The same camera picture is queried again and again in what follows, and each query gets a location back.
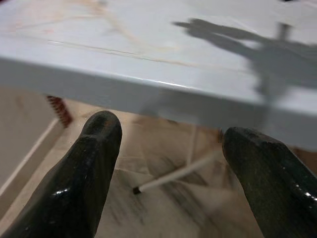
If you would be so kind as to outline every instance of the gray surface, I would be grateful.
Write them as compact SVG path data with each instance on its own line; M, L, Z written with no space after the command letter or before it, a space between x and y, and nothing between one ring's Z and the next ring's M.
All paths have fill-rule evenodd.
M315 2L8 0L0 83L317 149Z

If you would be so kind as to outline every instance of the beige floor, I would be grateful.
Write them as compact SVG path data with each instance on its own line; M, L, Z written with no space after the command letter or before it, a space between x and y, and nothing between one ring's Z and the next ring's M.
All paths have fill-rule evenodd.
M19 214L47 171L71 147L87 118L102 110L99 107L69 100L66 103L74 116L74 122L44 158L0 221L0 234ZM140 198L143 199L145 214L136 214L131 210L129 203L135 203L135 200L131 196L131 188L125 188L126 184L123 186L122 181L128 180L131 186L135 186L153 176L165 174L182 166L188 154L192 126L164 119L113 112L121 121L123 138L96 237L210 237L211 234L212 237L262 237L241 185L223 158L180 181L164 186L161 190L149 191L147 196ZM216 130L199 128L195 159L211 154L215 149L219 149L219 146ZM180 196L184 200L182 204L179 204ZM164 203L163 207L157 206L158 197ZM114 220L117 218L109 215L113 209L117 209L119 215L120 211L126 209L125 214L128 215L122 216L121 220L125 221L124 224L133 221L133 225L124 226L121 222L116 223ZM211 221L214 220L217 222L213 230L211 227L215 222ZM160 230L162 226L167 233L162 233Z

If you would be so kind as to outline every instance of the white table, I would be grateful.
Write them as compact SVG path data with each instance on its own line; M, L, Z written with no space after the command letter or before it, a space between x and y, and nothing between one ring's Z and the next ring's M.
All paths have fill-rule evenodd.
M7 0L0 83L316 150L316 26L316 0Z

